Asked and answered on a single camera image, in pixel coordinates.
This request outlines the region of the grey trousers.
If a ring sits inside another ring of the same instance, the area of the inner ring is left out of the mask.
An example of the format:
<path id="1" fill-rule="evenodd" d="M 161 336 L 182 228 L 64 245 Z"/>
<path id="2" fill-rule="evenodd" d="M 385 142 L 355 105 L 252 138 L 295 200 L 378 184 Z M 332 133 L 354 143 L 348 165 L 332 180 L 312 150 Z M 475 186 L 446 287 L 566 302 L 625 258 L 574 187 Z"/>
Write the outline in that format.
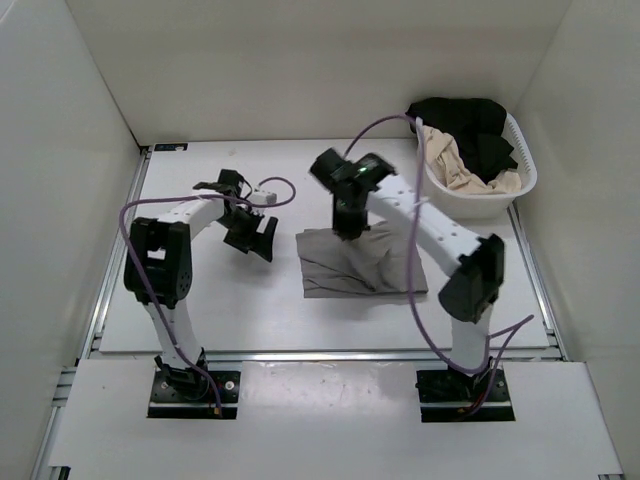
<path id="1" fill-rule="evenodd" d="M 331 229 L 296 235 L 304 296 L 308 299 L 400 297 L 407 293 L 405 236 L 380 221 L 355 240 Z"/>

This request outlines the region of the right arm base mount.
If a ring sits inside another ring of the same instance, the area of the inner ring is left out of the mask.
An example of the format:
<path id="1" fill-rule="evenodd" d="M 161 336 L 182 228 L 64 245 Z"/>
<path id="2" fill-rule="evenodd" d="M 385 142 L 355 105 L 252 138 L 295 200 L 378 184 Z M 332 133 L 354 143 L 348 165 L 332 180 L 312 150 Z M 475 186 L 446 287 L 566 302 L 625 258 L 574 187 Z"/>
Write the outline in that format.
<path id="1" fill-rule="evenodd" d="M 516 420 L 504 370 L 468 377 L 455 370 L 418 370 L 422 423 L 512 422 Z"/>

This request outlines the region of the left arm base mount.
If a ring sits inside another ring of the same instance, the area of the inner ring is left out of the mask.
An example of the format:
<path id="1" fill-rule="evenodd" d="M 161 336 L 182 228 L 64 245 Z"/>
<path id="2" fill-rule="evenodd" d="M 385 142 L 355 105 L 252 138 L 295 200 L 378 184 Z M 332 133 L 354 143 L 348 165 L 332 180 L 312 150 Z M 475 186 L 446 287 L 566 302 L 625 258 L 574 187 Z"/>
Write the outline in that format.
<path id="1" fill-rule="evenodd" d="M 147 417 L 150 419 L 235 420 L 241 391 L 241 372 L 210 370 L 220 400 L 206 379 L 188 384 L 173 379 L 167 370 L 154 372 Z"/>

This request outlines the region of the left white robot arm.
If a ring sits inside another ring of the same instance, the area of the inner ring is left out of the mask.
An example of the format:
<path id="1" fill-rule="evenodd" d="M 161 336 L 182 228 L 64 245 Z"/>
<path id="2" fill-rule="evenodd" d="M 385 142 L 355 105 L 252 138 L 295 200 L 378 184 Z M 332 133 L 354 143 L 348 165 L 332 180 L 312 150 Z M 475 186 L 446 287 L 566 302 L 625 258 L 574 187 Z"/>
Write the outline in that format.
<path id="1" fill-rule="evenodd" d="M 132 201 L 119 213 L 126 247 L 124 286 L 150 315 L 162 353 L 156 364 L 165 381 L 188 400 L 206 395 L 210 376 L 204 350 L 196 340 L 186 298 L 193 282 L 192 241 L 217 223 L 226 229 L 223 242 L 242 253 L 273 260 L 278 219 L 259 226 L 264 210 L 278 204 L 277 195 L 258 186 L 243 193 L 247 180 L 223 169 L 215 182 L 199 182 L 184 197 L 164 198 L 173 207 L 154 217 L 137 217 L 125 224 L 128 211 L 153 199 Z"/>

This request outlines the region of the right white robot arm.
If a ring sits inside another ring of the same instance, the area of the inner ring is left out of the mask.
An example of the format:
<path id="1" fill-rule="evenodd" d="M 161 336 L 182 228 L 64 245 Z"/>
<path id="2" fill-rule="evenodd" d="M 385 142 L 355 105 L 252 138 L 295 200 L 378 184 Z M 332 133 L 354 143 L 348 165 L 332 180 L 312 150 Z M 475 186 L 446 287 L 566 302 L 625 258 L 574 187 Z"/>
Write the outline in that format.
<path id="1" fill-rule="evenodd" d="M 452 369 L 449 387 L 470 400 L 486 384 L 493 305 L 504 281 L 505 246 L 457 224 L 409 185 L 382 157 L 370 153 L 350 162 L 334 149 L 321 153 L 311 175 L 332 196 L 332 230 L 342 240 L 359 238 L 369 214 L 408 237 L 408 251 L 423 249 L 447 275 L 438 294 L 452 325 L 452 349 L 443 361 Z"/>

